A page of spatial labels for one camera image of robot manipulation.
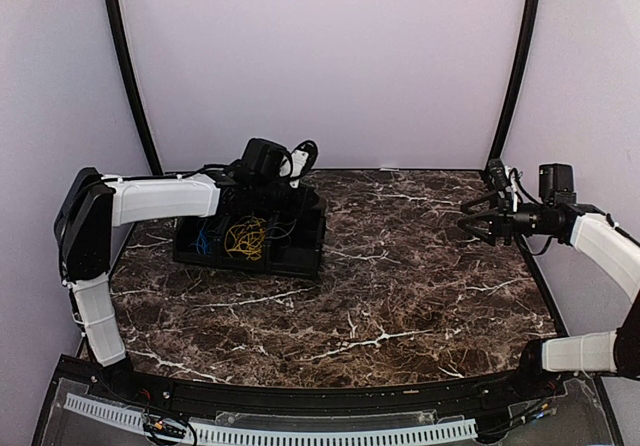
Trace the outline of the black three-compartment bin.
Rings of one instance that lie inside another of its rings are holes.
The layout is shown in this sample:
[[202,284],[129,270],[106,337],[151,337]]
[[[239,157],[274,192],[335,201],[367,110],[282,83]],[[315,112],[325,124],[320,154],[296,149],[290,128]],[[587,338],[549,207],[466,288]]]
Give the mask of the black three-compartment bin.
[[320,224],[284,223],[251,217],[238,223],[236,214],[178,221],[173,260],[219,270],[314,279],[318,276],[326,232],[325,208]]

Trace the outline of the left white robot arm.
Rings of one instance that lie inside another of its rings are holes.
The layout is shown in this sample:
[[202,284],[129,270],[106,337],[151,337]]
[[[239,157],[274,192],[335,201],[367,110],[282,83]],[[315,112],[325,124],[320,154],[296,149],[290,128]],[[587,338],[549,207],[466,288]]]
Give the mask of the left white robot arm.
[[81,169],[54,221],[58,267],[73,317],[103,387],[120,402],[141,393],[111,299],[112,233],[129,224],[176,218],[174,258],[223,270],[314,278],[325,231],[324,206],[304,183],[318,158],[312,140],[289,150],[252,138],[228,165],[159,176]]

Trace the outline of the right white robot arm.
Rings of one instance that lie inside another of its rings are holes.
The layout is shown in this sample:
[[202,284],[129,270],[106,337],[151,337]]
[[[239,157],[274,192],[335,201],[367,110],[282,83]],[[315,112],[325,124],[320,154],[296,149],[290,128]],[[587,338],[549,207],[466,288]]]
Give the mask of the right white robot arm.
[[549,381],[563,373],[591,373],[639,378],[639,242],[593,204],[581,203],[569,164],[547,163],[538,168],[536,195],[521,183],[515,167],[492,159],[487,164],[490,191],[464,203],[458,221],[461,230],[494,246],[516,242],[522,253],[536,257],[526,241],[542,236],[548,243],[568,247],[570,267],[564,279],[584,292],[597,280],[597,299],[604,287],[618,288],[614,297],[625,301],[620,323],[607,320],[602,331],[563,333],[535,339],[524,347],[510,390],[521,400],[534,398]]

